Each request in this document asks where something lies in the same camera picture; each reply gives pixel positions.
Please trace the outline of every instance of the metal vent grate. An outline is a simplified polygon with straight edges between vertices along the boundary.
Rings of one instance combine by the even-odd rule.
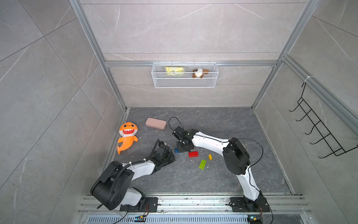
[[[120,220],[119,215],[90,215],[87,224],[112,224]],[[135,215],[128,215],[118,223],[134,222]],[[221,223],[221,224],[248,224],[247,215],[149,215],[145,218],[146,224],[189,224],[189,223]]]

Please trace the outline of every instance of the marble tile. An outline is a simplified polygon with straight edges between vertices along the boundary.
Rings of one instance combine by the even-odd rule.
[[[20,2],[44,35],[76,18],[68,0],[20,0]]]
[[[111,67],[117,85],[153,85],[152,67]]]
[[[264,95],[256,112],[295,194],[303,194],[316,221],[348,224],[306,151],[268,94]]]
[[[134,60],[277,60],[279,52],[265,53],[104,53],[106,61]]]
[[[338,157],[332,155],[324,159],[318,158],[318,156],[322,157],[331,152],[327,144],[322,141],[311,145],[310,143],[320,139],[318,131],[314,129],[310,135],[304,134],[305,132],[310,132],[313,126],[311,121],[308,118],[304,118],[299,122],[295,120],[299,120],[304,116],[304,112],[300,108],[294,112],[289,112],[288,110],[296,107],[296,101],[302,93],[301,85],[302,80],[290,68],[285,66],[276,75],[268,89],[268,94],[293,129],[300,144],[347,219],[350,222],[354,222],[355,212],[350,208],[358,200],[358,187],[356,185],[358,165],[355,162],[358,158],[358,150],[354,149]],[[303,98],[330,129],[343,148],[351,149],[358,144],[358,136],[308,86],[305,87]],[[313,113],[310,114],[310,117],[312,119],[317,118]],[[324,135],[328,134],[323,125],[318,126],[318,128]],[[339,148],[338,144],[333,142],[333,138],[328,137],[327,140],[333,149]]]
[[[0,189],[4,224],[47,223],[99,120],[79,90]]]
[[[43,35],[18,0],[0,2],[0,60]]]
[[[1,186],[79,87],[45,38],[0,67]]]
[[[290,52],[298,63],[356,114],[357,42],[358,37],[311,17]]]
[[[90,188],[99,176],[112,138],[112,133],[101,119],[79,158],[48,223],[72,223],[77,200],[90,194]]]
[[[148,156],[157,138],[174,148],[177,139],[172,136],[169,126],[160,130],[145,125],[148,117],[168,121],[172,116],[177,117],[186,129],[197,129],[219,138],[250,138],[260,142],[264,154],[252,168],[257,185],[263,192],[289,191],[251,108],[131,108],[127,121],[138,126],[138,142],[120,155],[116,153],[115,159],[120,162],[140,160]],[[179,125],[173,119],[170,124],[172,127]],[[242,143],[250,160],[257,161],[262,153],[260,146],[249,140]],[[195,149],[199,157],[189,158],[188,153],[175,153],[174,163],[155,174],[136,179],[132,185],[143,192],[243,192],[237,177],[226,169],[223,157],[204,148]],[[204,170],[198,168],[202,159],[207,161]]]
[[[104,53],[247,53],[280,52],[304,6],[89,4],[83,8]]]
[[[119,119],[121,119],[123,111],[119,106],[116,96],[113,94],[110,102],[108,103],[107,108],[105,109],[102,119],[106,123],[107,127],[110,129],[112,134],[117,132],[116,128],[118,126]]]
[[[98,65],[78,19],[67,23],[46,36],[79,86]]]
[[[217,85],[255,85],[263,84],[272,67],[227,66],[219,67]]]
[[[80,0],[82,4],[233,4],[306,3],[307,0]]]
[[[127,107],[251,106],[262,85],[216,85],[214,88],[155,88],[119,85]]]
[[[358,35],[358,1],[322,0],[313,16]]]
[[[113,95],[113,91],[100,65],[90,74],[81,89],[96,111],[102,116]]]

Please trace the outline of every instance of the black wire rack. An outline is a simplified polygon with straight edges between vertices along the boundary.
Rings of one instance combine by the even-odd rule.
[[[310,121],[312,122],[312,124],[313,124],[313,127],[312,127],[312,129],[311,129],[311,131],[310,131],[310,133],[305,133],[306,135],[310,135],[311,133],[312,133],[312,131],[313,131],[313,129],[314,128],[316,128],[317,129],[317,131],[318,131],[318,133],[321,135],[321,139],[320,140],[318,140],[317,142],[315,142],[315,143],[310,143],[311,145],[314,145],[314,144],[317,144],[317,143],[319,143],[320,141],[322,141],[322,140],[324,140],[325,142],[326,142],[326,144],[328,145],[328,147],[330,148],[330,150],[332,151],[330,154],[328,154],[328,155],[326,155],[326,156],[323,156],[323,157],[320,157],[319,156],[319,158],[326,158],[327,156],[330,156],[330,155],[332,155],[332,154],[334,154],[335,156],[340,156],[340,155],[342,155],[342,154],[344,154],[344,153],[347,153],[347,152],[349,152],[349,151],[351,151],[351,150],[353,150],[353,149],[356,149],[356,148],[358,148],[358,145],[356,146],[356,147],[354,147],[354,148],[352,148],[352,149],[349,149],[349,150],[345,150],[342,146],[341,146],[341,144],[337,141],[337,139],[333,136],[333,134],[330,132],[330,130],[326,127],[326,125],[322,122],[322,120],[317,116],[317,114],[315,113],[315,111],[310,107],[310,105],[308,105],[308,103],[305,101],[305,99],[303,99],[303,92],[305,91],[305,87],[306,87],[306,83],[304,82],[303,84],[302,84],[302,86],[301,86],[301,88],[303,87],[303,90],[302,90],[302,94],[301,94],[301,97],[299,98],[299,100],[297,101],[297,103],[298,103],[298,105],[297,105],[297,107],[294,109],[294,110],[290,110],[290,112],[294,112],[298,107],[300,107],[302,110],[303,110],[303,112],[305,112],[305,115],[300,119],[300,120],[296,120],[296,121],[301,121],[302,119],[304,119],[305,117],[308,117],[309,119],[310,119]],[[303,109],[303,107],[301,106],[301,104],[302,103],[305,103],[306,105],[307,105],[307,107],[309,108],[309,111],[305,111],[305,109]],[[316,115],[316,117],[318,118],[318,122],[316,122],[316,123],[314,123],[313,122],[313,118],[311,118],[310,117],[310,115],[308,115],[308,113],[310,113],[310,112],[313,112],[314,113],[314,115]],[[325,136],[323,136],[322,135],[322,132],[317,128],[317,125],[319,124],[319,123],[321,123],[323,126],[324,126],[324,128],[327,130],[327,132],[328,132],[328,134],[327,135],[325,135]],[[329,136],[332,136],[333,137],[333,139],[337,142],[337,144],[338,144],[338,146],[339,146],[339,149],[337,149],[337,150],[333,150],[332,149],[332,147],[331,147],[331,145],[328,143],[328,141],[327,141],[327,137],[329,137]]]

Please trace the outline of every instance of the dark gray floor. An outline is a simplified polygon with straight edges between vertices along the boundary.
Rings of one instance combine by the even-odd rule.
[[[266,141],[251,108],[131,108],[128,122],[138,126],[138,142],[131,148],[116,154],[115,160],[122,163],[138,161],[150,153],[157,138],[175,148],[177,139],[172,130],[164,130],[145,126],[147,118],[168,121],[176,116],[184,129],[196,129],[205,134],[231,139],[250,138],[263,146],[264,154],[259,163],[252,167],[252,174],[262,192],[287,193],[289,189],[278,163]],[[172,128],[179,123],[172,119]],[[250,154],[253,164],[261,155],[261,147],[252,141],[242,140]],[[243,192],[238,179],[225,167],[223,157],[204,148],[195,148],[199,157],[189,158],[188,153],[175,153],[175,162],[163,167],[159,172],[140,177],[132,182],[132,186],[146,193],[155,192]],[[198,168],[200,161],[207,161],[205,169]]]

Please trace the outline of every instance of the stuffed animal toy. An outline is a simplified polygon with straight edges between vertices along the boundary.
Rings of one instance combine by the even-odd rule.
[[[135,124],[131,122],[124,123],[120,129],[119,133],[121,134],[121,138],[118,139],[118,143],[122,142],[121,146],[117,146],[117,152],[120,155],[121,151],[129,149],[133,145],[134,141],[138,141],[138,138],[135,137],[135,134],[137,133],[138,128]]]
[[[209,73],[209,70],[198,68],[198,69],[194,69],[193,72],[194,72],[193,78],[203,78],[204,74]]]

